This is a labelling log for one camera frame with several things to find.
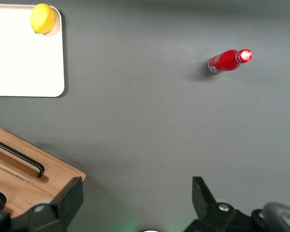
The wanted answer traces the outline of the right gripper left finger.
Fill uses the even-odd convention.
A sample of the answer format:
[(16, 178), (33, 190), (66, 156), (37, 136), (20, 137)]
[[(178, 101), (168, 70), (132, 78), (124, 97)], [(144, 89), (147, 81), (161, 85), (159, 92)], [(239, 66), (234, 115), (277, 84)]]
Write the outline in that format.
[(84, 200), (83, 181), (73, 177), (49, 202), (11, 220), (12, 232), (66, 232)]

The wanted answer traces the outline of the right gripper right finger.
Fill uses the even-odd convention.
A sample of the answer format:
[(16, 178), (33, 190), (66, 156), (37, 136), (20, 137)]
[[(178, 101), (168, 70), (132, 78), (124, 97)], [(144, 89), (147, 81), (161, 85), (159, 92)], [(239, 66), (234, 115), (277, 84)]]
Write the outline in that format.
[(186, 232), (250, 232), (251, 218), (227, 203), (215, 200), (204, 179), (192, 178), (192, 204), (197, 219)]

